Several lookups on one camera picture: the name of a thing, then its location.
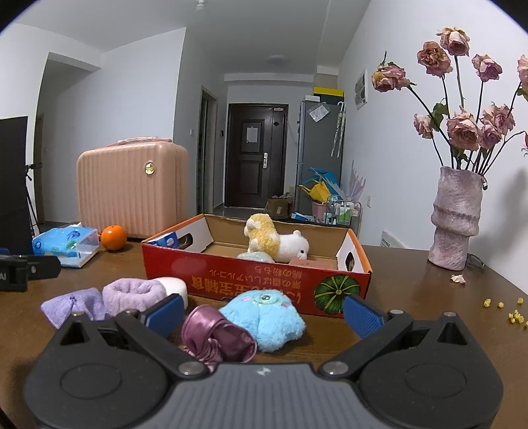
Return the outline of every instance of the wooden table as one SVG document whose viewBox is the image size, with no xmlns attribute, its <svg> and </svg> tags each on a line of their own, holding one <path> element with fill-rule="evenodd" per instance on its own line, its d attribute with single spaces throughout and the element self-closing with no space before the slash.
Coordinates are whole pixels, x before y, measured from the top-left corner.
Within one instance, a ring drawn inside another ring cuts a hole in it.
<svg viewBox="0 0 528 429">
<path fill-rule="evenodd" d="M 518 307 L 522 296 L 528 316 L 528 296 L 493 270 L 467 268 L 465 286 L 450 281 L 451 273 L 427 262 L 427 252 L 365 247 L 374 270 L 367 299 L 388 311 L 406 310 L 415 319 L 435 319 L 443 311 L 455 311 L 480 342 L 504 383 L 504 399 L 494 429 L 528 427 L 524 387 L 528 385 L 528 329 L 510 325 L 507 313 Z M 54 329 L 40 311 L 40 304 L 54 296 L 89 287 L 103 288 L 121 277 L 145 278 L 138 243 L 121 253 L 100 252 L 83 269 L 63 269 L 59 278 L 30 284 L 23 294 L 0 293 L 0 406 L 20 429 L 34 427 L 22 399 L 24 379 Z M 491 298 L 491 307 L 482 306 Z M 503 301 L 500 310 L 497 303 Z M 190 305 L 222 302 L 191 297 Z M 303 316 L 303 337 L 257 362 L 310 361 L 320 365 L 348 348 L 356 335 L 342 319 Z"/>
</svg>

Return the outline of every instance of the blue plush toy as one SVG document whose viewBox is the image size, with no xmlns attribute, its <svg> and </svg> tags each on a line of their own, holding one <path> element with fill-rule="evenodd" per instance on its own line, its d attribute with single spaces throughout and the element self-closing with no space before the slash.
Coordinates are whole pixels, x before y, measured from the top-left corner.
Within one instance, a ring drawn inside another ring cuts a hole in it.
<svg viewBox="0 0 528 429">
<path fill-rule="evenodd" d="M 290 298 L 276 290 L 244 292 L 220 312 L 231 323 L 246 329 L 264 352 L 299 339 L 306 327 Z"/>
</svg>

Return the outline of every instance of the orange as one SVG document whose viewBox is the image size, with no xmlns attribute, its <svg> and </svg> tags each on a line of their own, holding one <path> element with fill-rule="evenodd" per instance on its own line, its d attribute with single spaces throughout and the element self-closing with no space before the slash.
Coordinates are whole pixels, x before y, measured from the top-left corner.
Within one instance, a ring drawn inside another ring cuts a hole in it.
<svg viewBox="0 0 528 429">
<path fill-rule="evenodd" d="M 106 250 L 123 249 L 127 243 L 127 231 L 120 225 L 106 227 L 101 233 L 101 244 Z"/>
</svg>

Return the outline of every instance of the refrigerator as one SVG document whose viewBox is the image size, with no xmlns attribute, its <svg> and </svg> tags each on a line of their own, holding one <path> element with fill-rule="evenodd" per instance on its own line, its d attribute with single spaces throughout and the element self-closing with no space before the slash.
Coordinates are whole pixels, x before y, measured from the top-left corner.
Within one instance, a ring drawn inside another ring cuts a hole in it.
<svg viewBox="0 0 528 429">
<path fill-rule="evenodd" d="M 310 116 L 309 111 L 318 104 L 316 101 L 303 100 L 300 105 L 295 211 L 304 215 L 312 214 L 312 201 L 298 186 L 314 176 L 313 172 L 308 171 L 310 167 L 331 171 L 341 186 L 343 149 L 341 149 L 341 154 L 338 158 L 338 143 L 336 144 L 334 156 L 330 156 L 332 146 L 334 145 L 337 114 L 339 113 L 340 107 L 325 104 L 326 109 L 330 112 L 323 119 L 315 122 Z"/>
</svg>

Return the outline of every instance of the vase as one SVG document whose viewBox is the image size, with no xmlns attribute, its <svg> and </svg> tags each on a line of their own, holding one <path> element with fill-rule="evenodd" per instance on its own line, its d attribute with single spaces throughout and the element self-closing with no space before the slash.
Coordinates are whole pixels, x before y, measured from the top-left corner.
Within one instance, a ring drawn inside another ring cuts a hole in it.
<svg viewBox="0 0 528 429">
<path fill-rule="evenodd" d="M 482 176 L 467 170 L 440 168 L 431 222 L 436 226 L 429 261 L 460 271 L 466 265 L 469 238 L 478 234 Z"/>
</svg>

